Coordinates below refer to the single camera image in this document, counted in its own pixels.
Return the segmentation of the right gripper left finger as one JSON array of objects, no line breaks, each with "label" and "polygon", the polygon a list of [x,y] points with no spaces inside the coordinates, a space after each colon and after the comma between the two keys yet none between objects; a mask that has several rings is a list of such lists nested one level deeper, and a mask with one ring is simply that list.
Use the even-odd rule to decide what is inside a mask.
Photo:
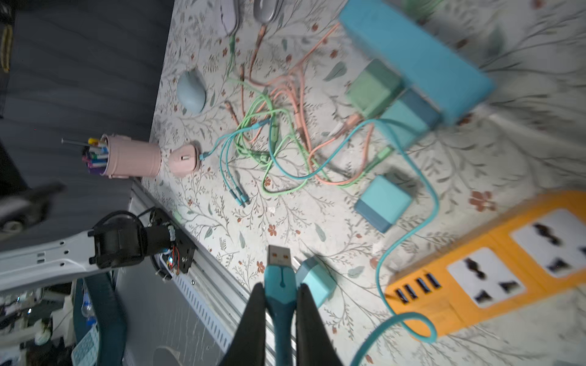
[{"label": "right gripper left finger", "polygon": [[266,296],[262,283],[251,292],[241,322],[220,366],[260,365],[266,358]]}]

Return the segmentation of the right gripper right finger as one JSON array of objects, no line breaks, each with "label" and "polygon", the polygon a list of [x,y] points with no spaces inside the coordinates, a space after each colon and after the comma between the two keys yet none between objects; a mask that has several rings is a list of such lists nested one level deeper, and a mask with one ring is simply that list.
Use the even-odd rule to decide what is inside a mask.
[{"label": "right gripper right finger", "polygon": [[306,284],[297,292],[295,328],[297,365],[342,365]]}]

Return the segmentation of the teal charger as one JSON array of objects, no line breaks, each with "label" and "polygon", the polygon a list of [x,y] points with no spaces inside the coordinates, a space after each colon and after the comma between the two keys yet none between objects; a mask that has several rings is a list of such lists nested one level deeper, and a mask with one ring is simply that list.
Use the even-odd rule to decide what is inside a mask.
[{"label": "teal charger", "polygon": [[317,308],[333,296],[337,287],[332,275],[316,256],[298,262],[295,278],[297,287],[302,284],[309,287]]}]

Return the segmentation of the blue-grey charger plug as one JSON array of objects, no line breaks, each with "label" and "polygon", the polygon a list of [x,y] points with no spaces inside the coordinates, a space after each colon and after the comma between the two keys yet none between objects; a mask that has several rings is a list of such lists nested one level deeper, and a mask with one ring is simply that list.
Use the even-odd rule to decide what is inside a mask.
[{"label": "blue-grey charger plug", "polygon": [[354,205],[354,209],[378,232],[386,233],[409,208],[412,196],[377,175]]}]

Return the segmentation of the pink wireless mouse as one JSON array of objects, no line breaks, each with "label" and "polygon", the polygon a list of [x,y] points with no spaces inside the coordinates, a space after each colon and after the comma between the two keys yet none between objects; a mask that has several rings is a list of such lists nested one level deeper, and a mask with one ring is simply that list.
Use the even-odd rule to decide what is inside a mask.
[{"label": "pink wireless mouse", "polygon": [[200,152],[195,144],[189,143],[169,154],[169,171],[178,178],[196,172],[201,166]]}]

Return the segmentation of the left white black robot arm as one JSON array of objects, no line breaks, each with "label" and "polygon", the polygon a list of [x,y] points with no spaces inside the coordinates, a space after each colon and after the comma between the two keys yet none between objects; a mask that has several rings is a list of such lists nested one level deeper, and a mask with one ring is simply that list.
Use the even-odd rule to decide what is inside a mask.
[{"label": "left white black robot arm", "polygon": [[170,221],[145,226],[139,216],[112,212],[93,228],[38,246],[1,252],[1,294],[83,278],[177,249]]}]

